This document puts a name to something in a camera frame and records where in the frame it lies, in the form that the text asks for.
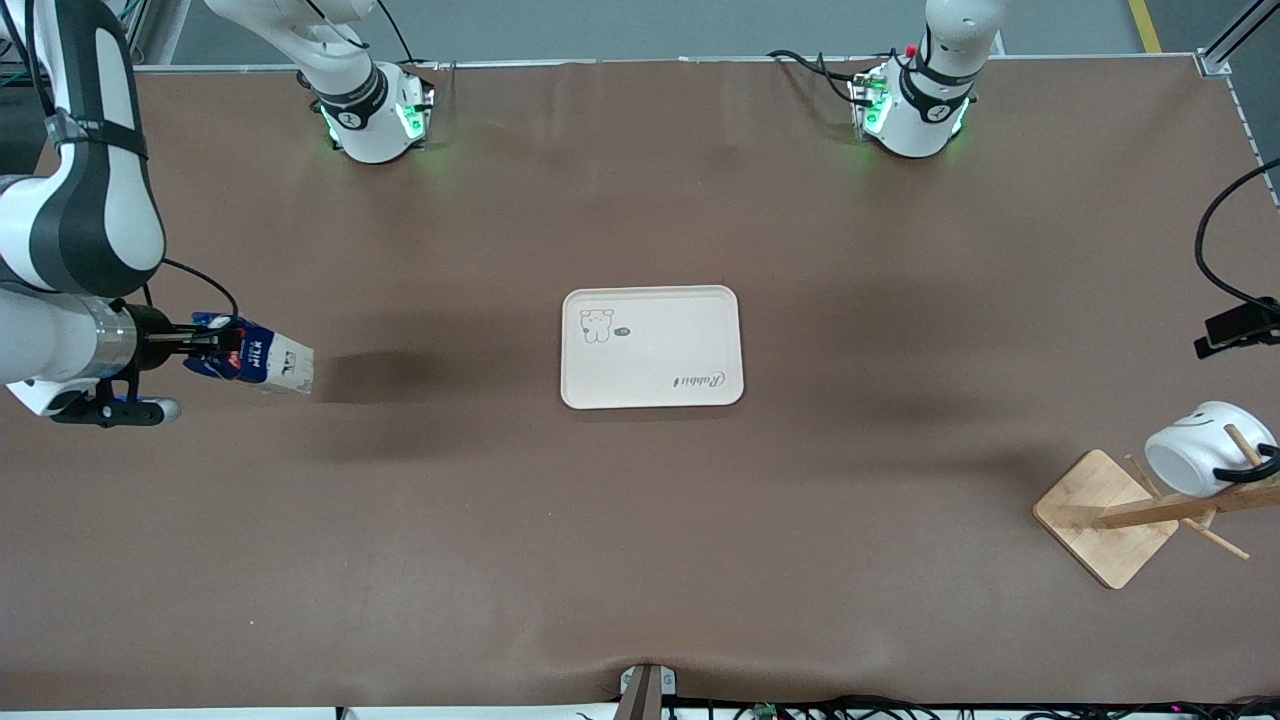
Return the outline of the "blue white milk carton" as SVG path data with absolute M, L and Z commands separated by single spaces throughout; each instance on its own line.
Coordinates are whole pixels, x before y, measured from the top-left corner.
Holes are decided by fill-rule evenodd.
M 184 366 L 200 375 L 252 386 L 262 392 L 310 395 L 315 378 L 315 352 L 311 347 L 241 316 L 195 313 L 191 316 L 197 332 L 215 328 L 242 328 L 238 347 L 241 365 L 192 363 Z

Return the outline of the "white cup black handle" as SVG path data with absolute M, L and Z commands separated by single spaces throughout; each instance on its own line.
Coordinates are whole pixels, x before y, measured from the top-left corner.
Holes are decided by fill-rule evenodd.
M 1204 498 L 1280 474 L 1280 442 L 1257 416 L 1207 401 L 1152 434 L 1146 460 L 1169 488 Z

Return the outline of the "wooden cup rack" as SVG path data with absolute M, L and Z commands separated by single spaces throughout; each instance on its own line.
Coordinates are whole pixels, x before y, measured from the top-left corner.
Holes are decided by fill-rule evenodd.
M 1248 445 L 1233 424 L 1225 432 L 1242 452 L 1242 470 L 1216 469 L 1228 488 L 1208 497 L 1161 493 L 1134 459 L 1123 468 L 1092 450 L 1082 456 L 1032 509 L 1034 519 L 1105 588 L 1120 591 L 1180 529 L 1251 560 L 1212 529 L 1213 519 L 1280 507 L 1280 447 Z

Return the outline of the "cream tray with bear print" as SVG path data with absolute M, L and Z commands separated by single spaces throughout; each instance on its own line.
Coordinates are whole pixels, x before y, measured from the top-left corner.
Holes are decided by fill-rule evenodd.
M 726 407 L 745 392 L 739 299 L 723 284 L 576 290 L 561 324 L 571 409 Z

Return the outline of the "aluminium frame post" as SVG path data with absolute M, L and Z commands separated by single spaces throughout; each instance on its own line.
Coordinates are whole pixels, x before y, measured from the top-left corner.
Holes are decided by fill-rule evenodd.
M 1280 0 L 1248 0 L 1206 47 L 1196 50 L 1196 64 L 1201 76 L 1230 76 L 1230 56 L 1277 12 Z
M 192 0 L 125 0 L 118 17 L 136 65 L 170 65 Z

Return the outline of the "metal bracket at table edge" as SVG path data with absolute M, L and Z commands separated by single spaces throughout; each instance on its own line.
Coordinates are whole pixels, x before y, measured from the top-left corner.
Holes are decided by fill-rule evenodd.
M 672 667 L 632 665 L 621 674 L 613 720 L 678 720 L 669 705 L 677 696 L 677 674 Z

